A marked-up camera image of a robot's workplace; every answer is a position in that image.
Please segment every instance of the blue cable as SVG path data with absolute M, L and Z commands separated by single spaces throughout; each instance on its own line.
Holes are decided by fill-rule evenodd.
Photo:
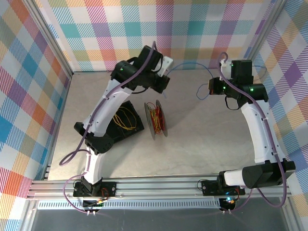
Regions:
M 206 66 L 204 66 L 203 64 L 195 63 L 195 62 L 187 62 L 187 63 L 179 64 L 179 65 L 173 67 L 173 68 L 166 74 L 166 76 L 168 76 L 168 75 L 170 74 L 171 71 L 174 71 L 177 67 L 179 67 L 179 66 L 181 66 L 181 65 L 184 65 L 184 64 L 197 64 L 197 65 L 200 65 L 200 66 L 204 67 L 204 68 L 211 74 L 212 78 L 214 78 L 213 75 L 212 75 L 212 73 L 210 72 L 210 70 L 209 70 Z M 199 100 L 205 100 L 205 99 L 209 96 L 209 94 L 210 94 L 210 93 L 208 93 L 203 99 L 201 99 L 201 98 L 198 96 L 198 92 L 199 92 L 200 88 L 201 88 L 202 86 L 204 86 L 204 85 L 207 85 L 207 83 L 202 84 L 202 85 L 198 88 L 198 91 L 197 91 L 197 93 L 196 93 L 196 96 L 197 96 L 197 98 L 198 98 Z

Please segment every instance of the colorful plaid wall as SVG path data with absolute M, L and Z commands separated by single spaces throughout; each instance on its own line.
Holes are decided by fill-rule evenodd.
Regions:
M 215 67 L 221 51 L 243 57 L 268 17 L 266 8 L 275 0 L 36 2 L 72 68 L 99 71 L 113 70 L 117 62 L 138 55 L 153 40 L 175 64 Z
M 68 82 L 22 0 L 0 0 L 0 231 L 17 229 Z
M 296 177 L 289 181 L 308 230 L 308 0 L 289 0 L 255 60 L 266 86 L 278 139 Z

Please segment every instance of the metal vent grille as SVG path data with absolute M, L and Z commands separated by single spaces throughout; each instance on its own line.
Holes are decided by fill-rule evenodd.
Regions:
M 78 208 L 80 201 L 72 201 Z M 104 203 L 103 209 L 183 209 L 183 208 L 218 208 L 219 199 L 178 199 L 178 200 L 121 200 L 112 199 Z M 65 200 L 40 201 L 38 209 L 73 209 Z

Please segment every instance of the wire spool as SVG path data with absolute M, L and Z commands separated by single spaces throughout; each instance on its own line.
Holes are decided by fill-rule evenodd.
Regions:
M 144 103 L 144 109 L 153 140 L 156 134 L 167 137 L 166 118 L 160 102 L 156 100 L 156 106 L 153 103 Z

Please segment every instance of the plaid wallpaper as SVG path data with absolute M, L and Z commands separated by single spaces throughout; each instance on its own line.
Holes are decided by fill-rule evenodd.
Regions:
M 22 0 L 0 0 L 0 231 L 19 225 L 68 82 Z
M 296 164 L 289 184 L 308 230 L 308 0 L 287 2 L 255 66 L 268 91 L 277 138 Z
M 275 0 L 36 2 L 75 71 L 111 71 L 117 62 L 138 55 L 153 40 L 175 65 L 199 62 L 215 67 L 221 51 L 243 57 Z

